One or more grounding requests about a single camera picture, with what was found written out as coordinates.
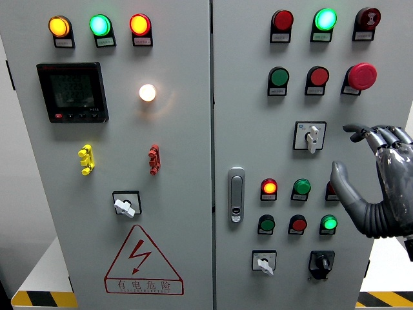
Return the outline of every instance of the glowing white light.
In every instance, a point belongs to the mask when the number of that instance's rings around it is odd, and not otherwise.
[[[150,102],[155,99],[155,96],[156,89],[151,84],[145,84],[141,87],[141,89],[139,89],[139,97],[141,97],[144,101]]]

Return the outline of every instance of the lightning bolt symbol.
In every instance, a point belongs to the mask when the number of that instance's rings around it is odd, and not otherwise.
[[[150,253],[152,252],[146,252],[146,253],[141,253],[141,254],[136,254],[137,250],[139,250],[139,248],[143,245],[143,240],[140,239],[140,241],[138,241],[137,245],[135,246],[135,249],[132,251],[132,253],[130,253],[129,259],[131,258],[136,258],[136,257],[140,257],[140,256],[144,256],[142,262],[139,264],[139,266],[137,266],[136,268],[134,268],[134,270],[132,271],[132,275],[136,274],[139,271],[139,267],[143,264],[143,262],[149,257]]]

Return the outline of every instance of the green push button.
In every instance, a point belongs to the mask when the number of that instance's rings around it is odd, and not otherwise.
[[[265,220],[261,223],[261,228],[263,231],[271,231],[275,226],[276,224],[272,220]]]
[[[300,195],[306,195],[311,190],[310,182],[307,179],[299,179],[294,183],[294,190]]]
[[[271,82],[275,86],[283,86],[286,82],[288,82],[288,72],[284,68],[277,68],[271,74]]]
[[[321,225],[328,230],[337,227],[337,218],[334,215],[326,215],[321,219]]]

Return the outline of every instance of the white wall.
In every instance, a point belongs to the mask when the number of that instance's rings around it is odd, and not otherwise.
[[[11,298],[56,232],[5,59],[0,37],[0,280]]]

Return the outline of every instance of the emergency stop button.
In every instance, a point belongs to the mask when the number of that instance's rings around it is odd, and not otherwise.
[[[359,63],[347,70],[342,94],[359,96],[362,90],[373,86],[377,79],[377,70],[370,63]]]

